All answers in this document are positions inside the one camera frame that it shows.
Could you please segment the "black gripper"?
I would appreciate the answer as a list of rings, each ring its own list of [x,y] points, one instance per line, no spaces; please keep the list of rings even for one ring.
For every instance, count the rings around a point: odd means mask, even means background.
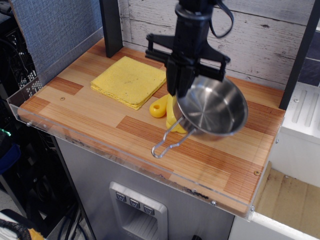
[[[150,33],[146,36],[147,58],[166,66],[167,91],[171,96],[184,97],[196,76],[202,75],[218,81],[225,77],[225,68],[230,58],[212,48],[208,33],[212,23],[212,9],[192,12],[176,9],[174,35]]]

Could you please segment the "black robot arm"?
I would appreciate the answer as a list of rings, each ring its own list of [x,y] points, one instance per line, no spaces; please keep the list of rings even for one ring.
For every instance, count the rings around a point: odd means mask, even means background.
[[[175,7],[175,34],[151,33],[146,37],[146,57],[164,63],[167,91],[171,96],[184,97],[197,76],[218,81],[225,77],[230,58],[212,48],[207,41],[208,33],[214,32],[212,14],[215,5],[234,20],[221,0],[181,0]]]

